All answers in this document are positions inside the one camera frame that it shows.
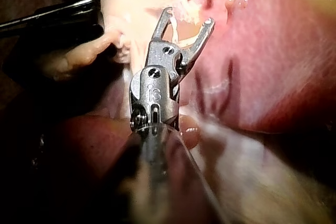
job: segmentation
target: metal screw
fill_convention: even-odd
[[[175,52],[173,47],[164,47],[162,51],[165,55],[172,55]]]
[[[148,71],[148,75],[150,78],[156,79],[161,76],[161,71],[157,68],[152,68]]]

